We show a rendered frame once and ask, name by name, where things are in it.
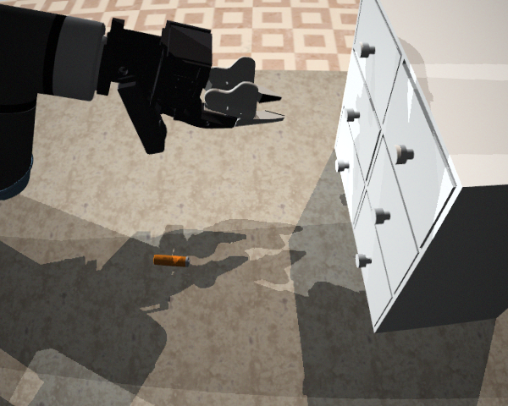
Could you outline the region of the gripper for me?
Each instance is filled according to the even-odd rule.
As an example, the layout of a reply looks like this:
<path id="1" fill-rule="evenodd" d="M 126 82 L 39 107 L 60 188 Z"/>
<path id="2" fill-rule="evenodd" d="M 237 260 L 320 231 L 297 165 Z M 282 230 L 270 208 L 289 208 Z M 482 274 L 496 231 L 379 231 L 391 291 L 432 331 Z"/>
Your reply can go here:
<path id="1" fill-rule="evenodd" d="M 124 22 L 113 18 L 107 33 L 98 95 L 108 96 L 111 82 L 137 81 L 150 107 L 204 129 L 284 120 L 282 114 L 257 111 L 258 102 L 280 101 L 282 96 L 254 84 L 253 58 L 241 57 L 227 68 L 212 67 L 211 30 L 167 20 L 162 35 L 156 36 L 124 29 Z M 205 103 L 200 98 L 203 88 Z"/>

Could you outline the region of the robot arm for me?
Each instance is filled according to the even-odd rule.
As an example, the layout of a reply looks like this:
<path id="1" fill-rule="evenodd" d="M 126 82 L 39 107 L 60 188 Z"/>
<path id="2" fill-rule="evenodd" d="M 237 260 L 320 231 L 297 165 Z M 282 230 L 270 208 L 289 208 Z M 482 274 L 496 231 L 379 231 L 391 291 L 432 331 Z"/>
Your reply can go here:
<path id="1" fill-rule="evenodd" d="M 33 165 L 37 93 L 90 102 L 103 22 L 0 4 L 0 200 L 22 192 Z M 167 127 L 137 81 L 118 93 L 147 154 L 164 152 Z"/>

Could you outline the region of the orange battery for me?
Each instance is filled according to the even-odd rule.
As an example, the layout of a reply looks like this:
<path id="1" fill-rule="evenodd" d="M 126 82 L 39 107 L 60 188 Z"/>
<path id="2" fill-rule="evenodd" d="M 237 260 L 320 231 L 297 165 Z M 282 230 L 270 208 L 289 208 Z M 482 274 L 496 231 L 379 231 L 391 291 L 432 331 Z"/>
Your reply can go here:
<path id="1" fill-rule="evenodd" d="M 154 265 L 162 266 L 182 266 L 188 267 L 190 264 L 189 257 L 173 256 L 173 255 L 154 255 Z"/>

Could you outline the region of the grey chest of drawers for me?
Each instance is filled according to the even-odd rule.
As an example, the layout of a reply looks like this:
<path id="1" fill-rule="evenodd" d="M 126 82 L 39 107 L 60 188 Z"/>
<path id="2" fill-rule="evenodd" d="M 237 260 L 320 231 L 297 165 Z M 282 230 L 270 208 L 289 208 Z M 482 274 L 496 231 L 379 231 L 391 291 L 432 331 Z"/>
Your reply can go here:
<path id="1" fill-rule="evenodd" d="M 497 318 L 508 309 L 508 0 L 377 0 L 456 189 L 374 333 Z"/>

